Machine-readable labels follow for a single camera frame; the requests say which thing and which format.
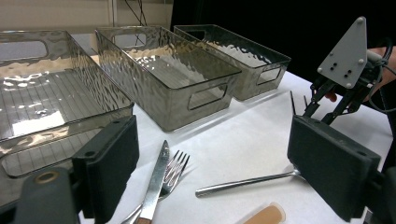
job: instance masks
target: fork tines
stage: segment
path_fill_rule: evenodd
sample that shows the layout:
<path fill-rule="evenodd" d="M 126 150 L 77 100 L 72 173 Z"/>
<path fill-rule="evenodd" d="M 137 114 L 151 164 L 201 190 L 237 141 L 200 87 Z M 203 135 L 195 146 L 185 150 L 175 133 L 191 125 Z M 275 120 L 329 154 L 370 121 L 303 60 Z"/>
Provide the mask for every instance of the fork tines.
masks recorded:
<path fill-rule="evenodd" d="M 188 156 L 186 153 L 180 152 L 180 155 L 178 155 L 179 152 L 180 151 L 178 150 L 175 156 L 172 158 L 172 160 L 169 161 L 166 167 L 166 174 L 163 181 L 164 182 L 171 181 L 172 183 L 168 183 L 170 185 L 178 181 L 190 159 L 190 156 Z"/>

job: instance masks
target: knife handle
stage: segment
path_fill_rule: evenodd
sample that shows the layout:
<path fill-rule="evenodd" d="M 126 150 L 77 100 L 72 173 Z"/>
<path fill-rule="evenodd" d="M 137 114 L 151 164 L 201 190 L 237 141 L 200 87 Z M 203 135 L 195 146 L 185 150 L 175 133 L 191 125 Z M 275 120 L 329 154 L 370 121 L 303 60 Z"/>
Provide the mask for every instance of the knife handle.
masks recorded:
<path fill-rule="evenodd" d="M 137 224 L 151 224 L 151 220 L 147 218 L 140 217 L 137 220 Z"/>
<path fill-rule="evenodd" d="M 286 219 L 285 211 L 278 203 L 270 203 L 244 224 L 279 224 Z"/>

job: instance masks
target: plastic storage bin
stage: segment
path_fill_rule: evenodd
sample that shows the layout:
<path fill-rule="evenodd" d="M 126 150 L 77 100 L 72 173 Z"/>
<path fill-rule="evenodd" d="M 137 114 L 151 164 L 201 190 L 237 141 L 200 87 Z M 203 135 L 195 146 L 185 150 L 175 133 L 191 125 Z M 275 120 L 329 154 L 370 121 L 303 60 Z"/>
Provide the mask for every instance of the plastic storage bin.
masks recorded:
<path fill-rule="evenodd" d="M 217 25 L 175 25 L 174 33 L 241 69 L 233 94 L 238 101 L 276 89 L 290 63 L 290 57 Z"/>
<path fill-rule="evenodd" d="M 26 177 L 69 158 L 132 99 L 66 31 L 0 32 L 0 206 Z"/>
<path fill-rule="evenodd" d="M 227 108 L 240 69 L 161 26 L 97 28 L 99 61 L 165 132 Z"/>

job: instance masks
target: metal spoon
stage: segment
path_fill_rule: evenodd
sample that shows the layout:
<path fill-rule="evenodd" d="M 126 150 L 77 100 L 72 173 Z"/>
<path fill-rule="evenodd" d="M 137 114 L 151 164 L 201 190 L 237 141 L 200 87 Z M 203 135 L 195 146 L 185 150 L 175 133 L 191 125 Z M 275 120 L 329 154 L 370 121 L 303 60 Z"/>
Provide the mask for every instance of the metal spoon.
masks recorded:
<path fill-rule="evenodd" d="M 204 195 L 207 195 L 207 194 L 211 194 L 211 193 L 214 193 L 214 192 L 218 192 L 218 191 L 221 191 L 221 190 L 224 190 L 224 189 L 233 189 L 233 188 L 236 188 L 236 187 L 241 187 L 241 186 L 245 186 L 245 185 L 249 185 L 249 184 L 255 184 L 255 183 L 262 182 L 262 181 L 279 179 L 279 178 L 287 177 L 287 176 L 290 176 L 290 175 L 297 175 L 297 176 L 303 178 L 301 176 L 300 171 L 297 170 L 296 167 L 293 167 L 293 171 L 287 172 L 285 174 L 267 175 L 267 176 L 250 178 L 250 179 L 234 181 L 234 182 L 228 182 L 228 183 L 224 183 L 224 184 L 219 184 L 219 185 L 214 185 L 214 186 L 198 189 L 198 190 L 195 191 L 195 196 L 199 198 L 201 196 L 204 196 Z"/>

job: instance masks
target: silverware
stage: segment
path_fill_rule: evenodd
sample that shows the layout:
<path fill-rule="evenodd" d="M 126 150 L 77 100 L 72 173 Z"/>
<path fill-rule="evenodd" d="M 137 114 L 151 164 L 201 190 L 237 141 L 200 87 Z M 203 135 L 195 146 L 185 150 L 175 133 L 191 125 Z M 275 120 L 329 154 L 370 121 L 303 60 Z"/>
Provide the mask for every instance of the silverware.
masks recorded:
<path fill-rule="evenodd" d="M 189 162 L 190 156 L 187 156 L 187 154 L 181 152 L 180 155 L 177 157 L 178 153 L 179 151 L 175 154 L 173 159 L 170 160 L 168 165 L 166 166 L 165 178 L 163 179 L 163 186 L 161 188 L 160 197 L 158 198 L 158 201 L 161 201 L 162 199 L 166 198 L 174 190 L 174 188 L 177 186 L 177 183 L 181 175 L 183 174 L 184 169 L 187 166 L 187 163 Z M 137 218 L 139 217 L 141 211 L 142 211 L 142 204 L 139 204 L 136 207 L 136 209 L 121 222 L 121 224 L 134 224 Z"/>
<path fill-rule="evenodd" d="M 163 141 L 160 155 L 154 166 L 151 179 L 148 184 L 148 191 L 146 192 L 145 200 L 142 205 L 142 212 L 137 220 L 138 224 L 149 224 L 154 216 L 155 207 L 157 206 L 158 198 L 160 197 L 161 187 L 163 185 L 163 178 L 165 177 L 166 165 L 169 162 L 169 146 L 168 142 Z"/>
<path fill-rule="evenodd" d="M 221 191 L 221 190 L 233 189 L 233 188 L 236 188 L 236 187 L 241 187 L 241 186 L 245 186 L 245 185 L 255 184 L 255 183 L 262 182 L 262 181 L 279 179 L 279 178 L 287 177 L 287 176 L 290 176 L 290 175 L 297 175 L 297 176 L 303 178 L 301 176 L 300 171 L 297 170 L 296 167 L 293 167 L 293 171 L 287 172 L 285 174 L 267 175 L 267 176 L 250 178 L 250 179 L 234 181 L 234 182 L 228 182 L 228 183 L 224 183 L 224 184 L 219 184 L 219 185 L 214 185 L 214 186 L 198 189 L 198 190 L 195 191 L 195 196 L 199 198 L 199 197 L 202 197 L 204 195 L 211 194 L 211 193 L 214 193 L 214 192 L 218 192 L 218 191 Z"/>

